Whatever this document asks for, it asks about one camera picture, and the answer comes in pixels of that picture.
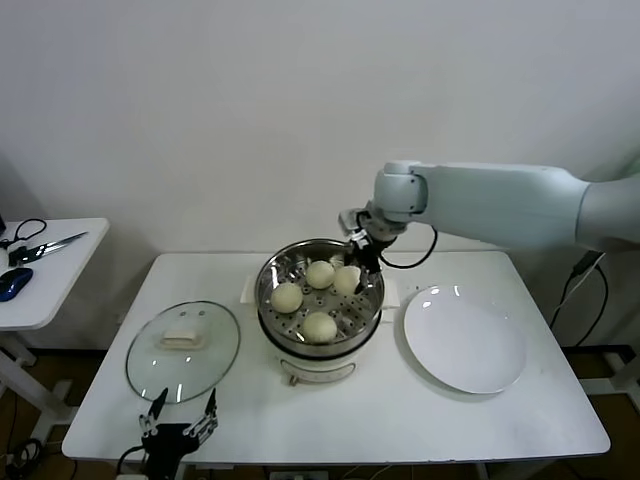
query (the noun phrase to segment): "steamed bun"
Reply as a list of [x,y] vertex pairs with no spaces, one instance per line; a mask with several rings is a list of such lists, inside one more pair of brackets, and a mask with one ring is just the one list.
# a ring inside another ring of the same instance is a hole
[[271,305],[280,313],[293,313],[302,305],[302,289],[295,283],[281,283],[271,293]]
[[329,343],[337,333],[336,321],[323,312],[312,313],[302,323],[302,335],[309,343]]
[[354,266],[339,268],[333,280],[333,286],[338,293],[346,296],[353,295],[359,283],[360,269]]
[[307,268],[307,273],[305,275],[307,278],[307,283],[311,287],[317,290],[323,290],[331,286],[335,274],[336,271],[329,262],[319,260],[309,265],[309,267]]

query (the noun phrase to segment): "floor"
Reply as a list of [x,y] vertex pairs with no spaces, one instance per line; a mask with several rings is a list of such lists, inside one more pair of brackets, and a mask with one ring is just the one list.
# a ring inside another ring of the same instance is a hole
[[[30,368],[31,374],[48,388],[57,380],[70,378],[73,387],[68,397],[71,405],[80,405],[89,388],[99,365],[100,358],[87,356],[82,358],[61,356],[40,356],[37,364]],[[598,355],[574,354],[569,356],[576,374],[581,378],[609,375],[609,369]],[[9,430],[13,419],[15,396],[5,393],[0,399],[0,452],[6,451]],[[593,405],[602,419],[612,441],[611,450],[598,457],[579,458],[556,462],[538,473],[532,480],[637,480],[640,478],[640,416],[624,396],[603,396],[592,398]],[[35,425],[38,412],[29,403],[18,399],[15,403],[17,416],[12,444],[28,438]],[[60,443],[65,429],[54,431],[50,443],[46,445],[43,462],[29,476],[30,480],[70,480],[76,465],[60,452]],[[4,472],[4,456],[0,459],[0,472]],[[349,478],[369,479],[380,467],[362,467]],[[500,468],[492,465],[491,469]],[[329,470],[331,480],[342,479],[350,467],[323,468]],[[230,471],[209,472],[189,470],[187,480],[264,480],[270,472],[286,471],[290,468],[238,467]],[[100,462],[78,462],[74,480],[111,480],[115,477],[114,468]],[[376,480],[475,480],[475,468],[472,465],[419,465],[394,466],[382,472]]]

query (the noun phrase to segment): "black cable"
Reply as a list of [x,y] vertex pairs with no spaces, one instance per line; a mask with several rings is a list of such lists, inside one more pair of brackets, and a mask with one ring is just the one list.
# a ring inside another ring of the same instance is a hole
[[71,476],[69,477],[69,480],[73,480],[76,476],[76,473],[78,473],[78,461],[74,460],[73,461],[73,472],[71,472]]
[[[26,237],[21,237],[20,236],[20,230],[22,229],[22,227],[24,227],[26,224],[28,224],[30,222],[39,223],[41,225],[41,228],[39,230],[35,231],[34,233],[32,233],[31,235],[27,235]],[[13,234],[13,240],[2,240],[2,241],[0,241],[0,248],[7,249],[11,245],[13,245],[14,243],[17,243],[19,241],[30,240],[33,237],[35,237],[36,235],[39,235],[42,232],[44,232],[47,229],[47,226],[48,226],[47,222],[45,220],[42,220],[41,218],[29,218],[29,219],[25,220],[24,222],[22,222],[20,225],[18,225],[18,228],[16,228],[16,232]]]
[[575,275],[575,273],[572,273],[571,275],[569,275],[569,278],[567,278],[567,281],[564,284],[564,288],[562,289],[562,296],[560,297],[560,301],[558,302],[558,307],[553,313],[553,318],[551,319],[551,323],[549,324],[549,330],[553,330],[553,326],[556,324],[556,320],[558,320],[558,315],[560,314],[560,310],[562,309],[562,304],[564,303],[565,297],[567,296],[567,291],[569,290],[571,280],[576,277],[577,275]]
[[384,258],[382,256],[382,252],[380,252],[378,254],[378,258],[380,258],[380,261],[382,263],[384,263],[387,267],[397,268],[399,270],[409,270],[410,268],[419,267],[420,265],[422,265],[427,260],[427,258],[429,258],[431,256],[431,254],[433,253],[433,250],[436,248],[436,244],[438,243],[438,231],[433,227],[431,227],[431,229],[433,230],[433,242],[431,242],[431,247],[429,247],[429,250],[424,255],[424,257],[422,257],[417,262],[412,263],[410,265],[396,265],[395,263],[391,263],[386,258]]
[[7,437],[7,446],[4,449],[5,455],[11,451],[11,441],[13,440],[13,430],[16,427],[16,418],[18,416],[18,394],[13,393],[13,418],[11,420],[11,428],[9,429],[9,436]]
[[[356,213],[356,224],[358,225],[358,228],[360,228],[361,230],[364,230],[363,226],[362,226],[362,222],[360,221],[360,217],[364,216],[365,213],[360,211],[358,213]],[[433,250],[436,248],[436,244],[438,243],[438,231],[433,227],[433,225],[431,225],[431,230],[433,230],[433,242],[431,243],[431,247],[429,247],[429,250],[427,251],[427,253],[424,255],[424,257],[422,257],[420,260],[418,260],[415,263],[412,263],[410,265],[396,265],[394,263],[391,263],[389,260],[387,260],[386,258],[384,258],[382,256],[382,251],[380,251],[378,253],[378,258],[380,259],[380,261],[382,263],[384,263],[387,267],[391,267],[391,268],[396,268],[399,270],[409,270],[410,268],[416,268],[419,267],[420,265],[422,265],[433,253]]]
[[40,440],[30,438],[20,442],[10,452],[11,463],[7,463],[4,471],[9,480],[22,480],[31,475],[40,465],[43,458],[43,446]]
[[578,471],[575,468],[573,468],[573,465],[571,465],[569,462],[564,461],[562,463],[564,464],[565,467],[567,467],[571,471],[573,476],[576,477],[578,480],[585,480],[585,478],[582,475],[580,475]]
[[116,476],[122,473],[122,464],[124,463],[125,459],[132,453],[139,452],[140,450],[144,450],[144,447],[142,445],[131,447],[129,450],[127,450],[120,456],[120,459],[118,460],[118,465],[116,466]]
[[584,342],[589,337],[589,335],[591,335],[591,332],[593,332],[593,329],[596,328],[598,323],[600,323],[600,320],[602,319],[602,315],[604,314],[604,311],[607,308],[607,302],[609,301],[609,282],[607,281],[607,276],[602,271],[602,268],[600,268],[600,265],[595,266],[595,271],[600,274],[600,278],[602,279],[602,285],[604,286],[604,297],[602,299],[602,306],[600,307],[598,316],[589,327],[589,330],[587,330],[587,333],[585,333],[582,336],[582,338],[578,340],[578,343],[576,343],[575,345],[576,347],[579,347],[582,344],[582,342]]

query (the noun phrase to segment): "power cord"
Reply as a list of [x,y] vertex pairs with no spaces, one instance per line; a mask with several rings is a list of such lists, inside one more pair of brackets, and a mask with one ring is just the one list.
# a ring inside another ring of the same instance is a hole
[[[364,230],[364,228],[362,226],[362,222],[360,221],[360,217],[363,217],[364,215],[365,215],[364,212],[356,213],[356,224],[358,225],[358,228],[360,228],[361,230]],[[398,270],[409,270],[411,268],[419,267],[431,256],[431,254],[433,253],[433,250],[436,248],[436,244],[438,243],[438,231],[433,227],[433,225],[430,225],[430,227],[431,227],[431,230],[433,230],[433,241],[431,242],[431,247],[429,247],[429,250],[427,250],[427,253],[417,262],[412,263],[410,265],[396,265],[395,263],[391,263],[389,260],[384,258],[382,256],[382,251],[378,252],[378,258],[387,267],[396,268]]]
[[564,460],[562,462],[562,464],[567,467],[567,469],[569,469],[571,471],[571,473],[573,474],[574,477],[576,477],[577,480],[605,480],[604,478],[601,477],[583,477],[582,475],[580,475],[580,473],[573,467],[573,465],[571,465],[568,461]]
[[126,458],[132,453],[139,452],[140,450],[144,450],[144,447],[142,445],[137,445],[135,447],[131,447],[120,456],[120,459],[118,460],[118,465],[116,466],[116,476],[122,474],[122,465],[124,464],[124,461],[126,460]]
[[[11,462],[5,465],[5,476],[2,480],[24,480],[28,478],[46,459],[52,455],[62,455],[62,452],[46,453],[44,447],[46,445],[55,445],[62,442],[50,442],[42,445],[40,440],[35,438],[29,438],[23,442],[20,442],[15,447],[12,447],[13,434],[16,426],[16,419],[18,417],[18,395],[13,392],[13,418],[11,419],[11,428],[9,429],[9,436],[7,437],[7,444],[5,453],[0,456],[11,456]],[[73,460],[73,472],[69,480],[73,480],[78,470],[77,460]]]
[[11,428],[9,429],[9,436],[7,437],[5,453],[2,455],[6,457],[11,451],[11,442],[13,441],[13,430],[16,427],[16,417],[18,416],[18,394],[13,392],[13,417],[11,419]]
[[602,299],[602,306],[600,307],[600,312],[598,312],[598,316],[589,327],[589,330],[587,330],[587,333],[585,333],[582,336],[582,338],[578,340],[578,343],[576,343],[576,347],[581,346],[582,343],[589,337],[589,335],[591,335],[591,332],[593,332],[594,328],[596,328],[598,323],[600,323],[600,319],[602,318],[602,315],[604,314],[604,311],[607,308],[607,302],[609,301],[609,282],[607,281],[607,277],[602,271],[602,268],[600,267],[600,265],[596,265],[595,270],[600,275],[600,278],[602,279],[602,285],[604,286],[604,297]]
[[422,265],[427,260],[427,258],[431,256],[431,254],[433,253],[433,250],[436,248],[436,244],[438,243],[438,231],[434,227],[431,227],[431,229],[433,230],[433,241],[431,242],[431,246],[429,247],[429,250],[427,250],[427,253],[424,255],[424,257],[422,257],[417,262],[412,263],[410,265],[396,265],[388,261],[386,258],[384,258],[382,256],[382,252],[378,254],[380,261],[384,263],[387,267],[397,268],[400,270],[409,270],[410,268],[416,268]]
[[[356,465],[355,467],[353,467],[351,470],[349,470],[347,473],[345,473],[340,480],[349,480],[347,477],[349,475],[351,475],[353,472],[355,472],[357,469],[359,469],[362,465]],[[386,472],[387,470],[389,470],[391,467],[393,467],[393,465],[387,465],[385,467],[382,467],[380,470],[378,470],[376,473],[374,473],[373,475],[371,475],[371,478],[369,478],[369,480],[375,480],[376,478],[378,478],[380,475],[382,475],[384,472]]]
[[[595,320],[593,321],[593,323],[591,324],[587,332],[575,344],[576,347],[579,347],[580,345],[582,345],[582,343],[589,337],[589,335],[591,335],[595,327],[600,323],[600,320],[602,319],[602,315],[604,314],[604,311],[607,307],[607,303],[609,301],[609,282],[607,281],[607,277],[604,274],[604,271],[599,265],[599,262],[604,258],[604,256],[605,254],[602,252],[589,251],[580,259],[580,261],[578,261],[578,263],[576,263],[573,266],[573,269],[571,270],[571,274],[569,275],[569,278],[567,278],[567,281],[565,282],[564,287],[562,289],[562,296],[560,297],[558,306],[555,308],[553,312],[553,318],[551,319],[551,323],[549,324],[549,329],[553,330],[553,327],[555,326],[556,321],[558,320],[558,315],[560,314],[560,310],[562,309],[562,307],[564,307],[564,305],[567,303],[569,298],[571,298],[571,296],[576,292],[576,290],[580,288],[580,286],[585,282],[585,280],[589,277],[589,275],[594,270],[598,272],[604,286],[604,296],[602,300],[602,306],[600,307],[600,311],[598,312],[598,315],[596,316]],[[571,282],[580,276],[582,276],[582,278],[571,290],[569,290],[569,285],[571,285]]]

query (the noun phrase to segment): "metal rim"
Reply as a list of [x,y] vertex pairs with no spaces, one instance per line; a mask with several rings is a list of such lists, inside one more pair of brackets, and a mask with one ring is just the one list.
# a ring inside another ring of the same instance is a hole
[[220,307],[223,310],[225,310],[231,316],[231,319],[233,320],[233,323],[236,326],[236,330],[238,332],[238,344],[236,345],[236,350],[235,350],[235,352],[233,354],[233,358],[231,359],[231,362],[229,362],[229,366],[224,370],[224,372],[220,376],[220,379],[217,382],[213,383],[206,390],[203,390],[202,392],[200,392],[198,394],[192,395],[191,397],[185,398],[185,399],[181,400],[180,402],[172,402],[170,400],[167,400],[166,403],[169,404],[169,405],[179,405],[181,403],[185,403],[185,402],[188,402],[190,400],[193,400],[194,398],[198,398],[200,395],[208,392],[209,390],[214,388],[216,385],[218,385],[222,381],[222,379],[227,376],[227,373],[229,373],[229,370],[231,370],[231,367],[233,367],[233,364],[236,363],[236,358],[238,358],[238,352],[240,351],[240,342],[242,341],[242,332],[240,330],[240,324],[238,323],[238,319],[236,318],[235,314],[231,310],[229,310],[227,307],[225,307],[224,305],[222,305],[222,304],[220,304],[218,302],[212,302],[210,300],[191,300],[189,302],[176,303],[175,305],[171,305],[170,307],[165,308],[161,312],[158,312],[151,320],[148,320],[147,322],[145,322],[145,324],[140,328],[140,330],[138,330],[138,333],[136,333],[136,336],[133,338],[133,340],[129,344],[129,348],[127,349],[127,356],[126,356],[125,362],[124,362],[124,365],[125,365],[125,368],[124,368],[125,369],[125,377],[127,377],[127,383],[129,384],[129,387],[131,387],[131,390],[133,390],[133,392],[138,397],[142,398],[143,400],[146,400],[148,402],[153,402],[154,399],[143,397],[142,395],[140,395],[140,393],[138,392],[136,387],[134,387],[133,384],[131,383],[131,378],[129,376],[129,369],[128,369],[127,365],[128,365],[129,355],[131,354],[131,349],[133,348],[133,345],[135,344],[135,342],[138,339],[138,337],[142,334],[142,331],[146,328],[146,326],[149,325],[151,322],[153,322],[155,319],[157,319],[160,315],[162,315],[163,313],[168,312],[169,310],[171,310],[173,308],[180,307],[182,305],[190,305],[192,303],[208,303],[209,305],[215,305],[216,307]]
[[[286,265],[286,262],[289,259],[295,259],[296,254],[304,257],[305,247],[311,247],[311,249],[313,249],[313,247],[316,247],[318,249],[321,249],[323,246],[327,247],[329,250],[333,248],[336,250],[336,254],[343,255],[346,253],[346,249],[349,245],[345,242],[326,238],[308,239],[287,245],[286,247],[281,248],[278,252],[272,255],[264,263],[258,273],[256,284],[254,286],[256,310],[258,312],[258,319],[262,331],[265,333],[269,341],[279,350],[304,360],[334,360],[355,352],[358,348],[366,344],[371,339],[371,337],[377,330],[381,319],[382,302],[384,299],[384,280],[380,274],[380,277],[376,277],[376,279],[374,280],[375,287],[371,287],[371,292],[373,292],[372,294],[374,296],[367,298],[368,302],[374,302],[372,304],[372,309],[370,310],[371,316],[365,317],[365,321],[369,323],[369,326],[364,331],[361,331],[355,335],[341,338],[331,344],[305,344],[302,342],[296,342],[295,339],[291,338],[291,336],[287,336],[286,332],[283,333],[279,331],[278,328],[274,328],[274,326],[269,323],[271,321],[269,318],[270,314],[266,311],[266,309],[268,308],[268,301],[266,302],[266,304],[262,304],[262,300],[265,298],[265,278],[272,274],[271,272],[273,272],[274,267],[278,269],[282,267],[283,264]],[[297,249],[302,250],[302,252],[296,252],[295,250]],[[307,261],[309,261],[310,258],[314,259],[313,253],[310,256],[307,256]]]

